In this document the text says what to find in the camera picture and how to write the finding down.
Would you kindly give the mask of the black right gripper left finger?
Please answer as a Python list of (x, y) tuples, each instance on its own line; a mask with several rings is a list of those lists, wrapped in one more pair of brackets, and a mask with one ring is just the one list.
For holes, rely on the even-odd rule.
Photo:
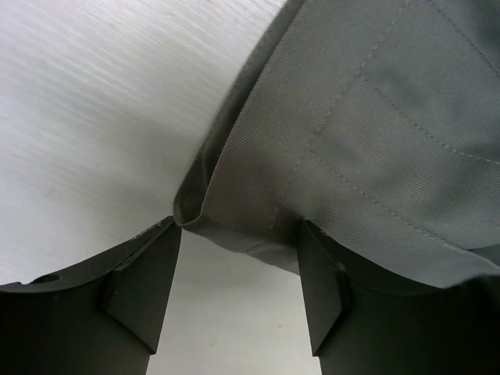
[(83, 262), (28, 284), (2, 285), (2, 373), (146, 373), (180, 239), (167, 217)]

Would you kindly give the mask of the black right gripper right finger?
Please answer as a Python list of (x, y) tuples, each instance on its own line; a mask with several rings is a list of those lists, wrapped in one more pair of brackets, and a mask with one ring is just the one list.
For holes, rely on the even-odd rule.
[(431, 287), (298, 226), (312, 353), (324, 374), (496, 374), (499, 279)]

